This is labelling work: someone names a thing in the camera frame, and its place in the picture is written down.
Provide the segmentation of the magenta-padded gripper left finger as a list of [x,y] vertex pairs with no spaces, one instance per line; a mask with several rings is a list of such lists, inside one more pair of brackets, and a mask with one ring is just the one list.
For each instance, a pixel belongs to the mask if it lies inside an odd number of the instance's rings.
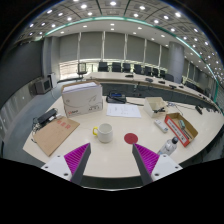
[[84,144],[66,155],[58,155],[42,166],[42,169],[79,185],[91,154],[91,145]]

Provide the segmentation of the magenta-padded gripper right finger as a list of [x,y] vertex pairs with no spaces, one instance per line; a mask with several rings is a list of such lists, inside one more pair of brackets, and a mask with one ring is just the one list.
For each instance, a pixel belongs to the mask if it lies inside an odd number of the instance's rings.
[[182,169],[168,155],[158,155],[148,148],[134,143],[132,154],[136,160],[144,185],[152,183]]

